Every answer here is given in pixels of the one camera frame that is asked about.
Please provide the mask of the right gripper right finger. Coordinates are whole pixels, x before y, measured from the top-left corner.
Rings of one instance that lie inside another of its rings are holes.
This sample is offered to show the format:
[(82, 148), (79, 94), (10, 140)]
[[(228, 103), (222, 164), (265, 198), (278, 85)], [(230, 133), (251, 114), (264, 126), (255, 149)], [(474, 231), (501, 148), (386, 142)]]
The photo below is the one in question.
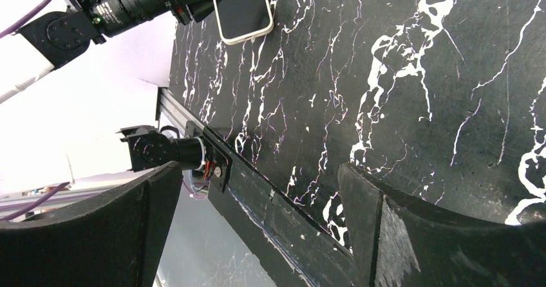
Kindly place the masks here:
[(356, 286), (544, 286), (545, 223), (503, 225), (337, 172)]

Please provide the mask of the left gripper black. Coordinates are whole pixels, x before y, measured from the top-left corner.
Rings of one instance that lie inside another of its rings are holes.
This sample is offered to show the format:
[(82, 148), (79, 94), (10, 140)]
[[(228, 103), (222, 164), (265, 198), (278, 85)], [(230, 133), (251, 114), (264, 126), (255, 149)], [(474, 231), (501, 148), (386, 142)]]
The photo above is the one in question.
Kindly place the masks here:
[(91, 22), (112, 38), (166, 12), (186, 25), (203, 21), (213, 11), (213, 0), (97, 0), (91, 6)]

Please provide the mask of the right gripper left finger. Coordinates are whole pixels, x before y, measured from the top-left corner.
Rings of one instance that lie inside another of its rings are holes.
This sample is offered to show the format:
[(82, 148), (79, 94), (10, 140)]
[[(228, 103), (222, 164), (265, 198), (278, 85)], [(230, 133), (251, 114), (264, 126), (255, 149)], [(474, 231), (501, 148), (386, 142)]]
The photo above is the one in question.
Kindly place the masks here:
[(152, 286), (178, 203), (170, 162), (37, 219), (1, 223), (2, 286)]

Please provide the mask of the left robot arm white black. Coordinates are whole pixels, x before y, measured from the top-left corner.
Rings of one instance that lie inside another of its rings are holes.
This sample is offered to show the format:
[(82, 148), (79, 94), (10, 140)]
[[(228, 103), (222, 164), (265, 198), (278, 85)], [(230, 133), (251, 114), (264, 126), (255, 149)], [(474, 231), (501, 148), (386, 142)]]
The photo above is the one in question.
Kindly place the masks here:
[(64, 11), (42, 14), (41, 3), (1, 34), (1, 101), (140, 24), (171, 13), (181, 25), (214, 11), (214, 0), (65, 0)]

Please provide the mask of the aluminium front rail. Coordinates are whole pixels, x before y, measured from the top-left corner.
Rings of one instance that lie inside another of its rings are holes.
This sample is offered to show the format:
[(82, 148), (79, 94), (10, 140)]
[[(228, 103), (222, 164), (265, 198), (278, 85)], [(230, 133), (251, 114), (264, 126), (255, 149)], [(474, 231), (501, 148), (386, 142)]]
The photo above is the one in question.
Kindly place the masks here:
[(157, 128), (175, 127), (180, 136), (200, 136), (204, 125), (181, 105), (167, 88), (158, 88), (156, 103)]

